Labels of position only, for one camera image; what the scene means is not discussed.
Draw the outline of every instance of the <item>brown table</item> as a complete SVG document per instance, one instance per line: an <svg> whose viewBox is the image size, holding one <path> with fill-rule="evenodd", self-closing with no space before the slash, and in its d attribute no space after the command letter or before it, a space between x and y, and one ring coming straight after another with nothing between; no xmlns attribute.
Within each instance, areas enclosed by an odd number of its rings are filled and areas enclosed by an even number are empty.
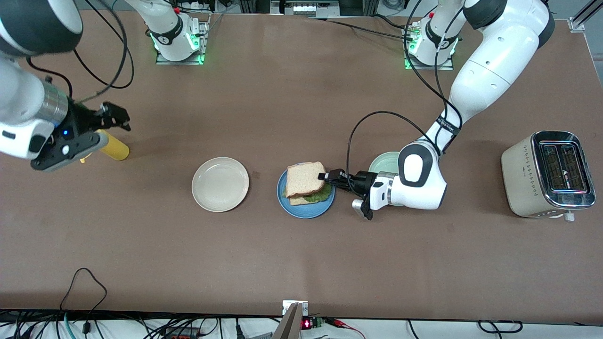
<svg viewBox="0 0 603 339"><path fill-rule="evenodd" d="M119 41L93 12L83 17L78 49L108 80ZM603 180L603 91L584 37L567 23L449 148L442 207L384 208L368 222L345 192L321 217L293 218L275 187L293 163L344 166L352 127L374 110L431 125L441 102L404 70L399 40L303 17L227 15L204 66L156 66L142 19L120 17L136 79L103 100L128 109L132 132L112 131L131 155L95 153L51 174L0 156L0 307L57 308L86 266L109 289L102 309L279 314L283 299L303 299L337 317L603 322L602 205L573 224L516 217L500 170L505 149L560 129L580 137ZM395 33L378 19L348 22ZM481 41L467 27L462 35L457 69ZM64 72L76 98L101 87L72 54L35 62ZM455 73L441 73L445 89ZM417 135L399 119L372 117L355 136L351 170ZM191 196L195 170L218 156L251 176L247 198L223 214ZM90 308L100 295L82 275L67 307Z"/></svg>

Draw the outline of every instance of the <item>sandwich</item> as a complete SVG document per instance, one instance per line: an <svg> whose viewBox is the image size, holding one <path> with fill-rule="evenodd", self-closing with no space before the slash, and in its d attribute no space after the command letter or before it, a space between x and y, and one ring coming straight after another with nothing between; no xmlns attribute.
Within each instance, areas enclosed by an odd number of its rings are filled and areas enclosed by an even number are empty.
<svg viewBox="0 0 603 339"><path fill-rule="evenodd" d="M320 162L304 162L287 167L285 197L291 206L313 204L325 201L331 193L331 186L318 179L326 170Z"/></svg>

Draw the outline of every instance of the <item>teal cable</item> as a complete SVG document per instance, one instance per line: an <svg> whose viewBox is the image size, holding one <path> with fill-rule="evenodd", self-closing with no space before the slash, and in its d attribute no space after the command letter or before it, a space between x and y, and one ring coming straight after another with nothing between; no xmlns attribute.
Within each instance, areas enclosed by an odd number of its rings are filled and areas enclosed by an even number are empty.
<svg viewBox="0 0 603 339"><path fill-rule="evenodd" d="M69 325L69 322L67 321L67 313L65 313L65 316L63 317L63 321L65 322L65 328L67 329L67 333L69 333L69 336L71 337L71 339L75 339L74 333L73 333L73 331L71 331L71 326Z"/></svg>

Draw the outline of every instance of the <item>yellow cup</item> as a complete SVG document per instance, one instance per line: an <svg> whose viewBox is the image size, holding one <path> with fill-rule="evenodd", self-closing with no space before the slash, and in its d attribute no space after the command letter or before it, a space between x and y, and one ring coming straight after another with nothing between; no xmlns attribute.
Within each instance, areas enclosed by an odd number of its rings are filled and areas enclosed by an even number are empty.
<svg viewBox="0 0 603 339"><path fill-rule="evenodd" d="M107 136L109 143L101 148L101 152L110 156L113 160L122 161L130 154L130 148L123 142L117 140L105 130L97 130L97 133L102 133Z"/></svg>

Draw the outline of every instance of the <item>green plate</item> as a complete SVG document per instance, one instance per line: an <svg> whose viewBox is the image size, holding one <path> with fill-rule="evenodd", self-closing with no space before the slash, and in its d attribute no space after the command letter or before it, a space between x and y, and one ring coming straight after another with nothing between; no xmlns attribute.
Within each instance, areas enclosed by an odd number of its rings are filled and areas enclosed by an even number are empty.
<svg viewBox="0 0 603 339"><path fill-rule="evenodd" d="M379 172L389 172L398 174L398 155L400 152L386 152L381 154L368 168L369 172L379 173Z"/></svg>

